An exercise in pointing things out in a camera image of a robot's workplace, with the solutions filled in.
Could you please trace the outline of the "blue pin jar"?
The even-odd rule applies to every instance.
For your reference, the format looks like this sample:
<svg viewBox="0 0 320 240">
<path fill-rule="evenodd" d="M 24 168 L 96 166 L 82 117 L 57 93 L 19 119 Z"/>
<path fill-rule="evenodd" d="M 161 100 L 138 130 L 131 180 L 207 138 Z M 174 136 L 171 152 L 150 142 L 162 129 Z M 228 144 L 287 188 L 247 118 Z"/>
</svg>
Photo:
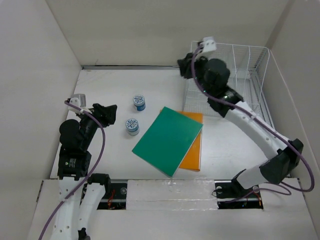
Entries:
<svg viewBox="0 0 320 240">
<path fill-rule="evenodd" d="M 133 97 L 133 104 L 137 111 L 143 111 L 146 108 L 145 97 L 141 94 L 137 94 Z"/>
<path fill-rule="evenodd" d="M 126 131 L 129 135 L 135 136 L 140 132 L 139 123 L 135 118 L 130 118 L 125 122 Z"/>
</svg>

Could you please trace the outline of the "green clip file folder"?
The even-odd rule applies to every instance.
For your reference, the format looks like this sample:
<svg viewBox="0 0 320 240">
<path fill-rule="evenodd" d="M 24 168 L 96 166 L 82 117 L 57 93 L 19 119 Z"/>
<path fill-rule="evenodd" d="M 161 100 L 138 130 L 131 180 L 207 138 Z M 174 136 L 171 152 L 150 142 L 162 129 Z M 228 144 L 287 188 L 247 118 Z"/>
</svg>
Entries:
<svg viewBox="0 0 320 240">
<path fill-rule="evenodd" d="M 168 107 L 159 115 L 132 149 L 133 154 L 168 177 L 173 177 L 197 135 L 199 123 Z"/>
</svg>

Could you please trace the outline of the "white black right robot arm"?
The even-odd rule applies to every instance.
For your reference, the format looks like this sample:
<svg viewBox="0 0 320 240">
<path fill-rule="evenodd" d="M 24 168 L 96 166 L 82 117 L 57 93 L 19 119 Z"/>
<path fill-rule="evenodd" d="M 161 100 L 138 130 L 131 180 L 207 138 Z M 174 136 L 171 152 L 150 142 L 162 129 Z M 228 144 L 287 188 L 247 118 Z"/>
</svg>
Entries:
<svg viewBox="0 0 320 240">
<path fill-rule="evenodd" d="M 231 191 L 243 197 L 255 185 L 278 185 L 299 164 L 299 153 L 304 145 L 298 139 L 290 140 L 280 133 L 272 134 L 263 119 L 255 115 L 243 97 L 228 86 L 231 75 L 227 64 L 218 58 L 200 57 L 192 62 L 192 53 L 177 60 L 180 75 L 185 79 L 196 77 L 196 85 L 208 94 L 207 102 L 221 117 L 235 124 L 263 151 L 266 161 L 240 171 L 232 180 Z"/>
</svg>

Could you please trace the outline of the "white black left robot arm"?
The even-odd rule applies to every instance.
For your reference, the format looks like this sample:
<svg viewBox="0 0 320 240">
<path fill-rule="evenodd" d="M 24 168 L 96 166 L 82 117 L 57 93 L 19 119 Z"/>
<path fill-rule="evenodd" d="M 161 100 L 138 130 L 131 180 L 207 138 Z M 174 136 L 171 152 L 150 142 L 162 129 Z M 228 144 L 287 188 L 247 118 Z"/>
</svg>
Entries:
<svg viewBox="0 0 320 240">
<path fill-rule="evenodd" d="M 59 204 L 47 222 L 54 220 L 52 240 L 88 240 L 89 224 L 99 203 L 112 191 L 109 175 L 94 173 L 96 164 L 90 167 L 89 146 L 98 129 L 102 133 L 102 145 L 106 144 L 105 128 L 115 123 L 118 107 L 95 103 L 87 109 L 76 104 L 75 98 L 66 100 L 65 104 L 80 120 L 66 120 L 59 128 Z"/>
</svg>

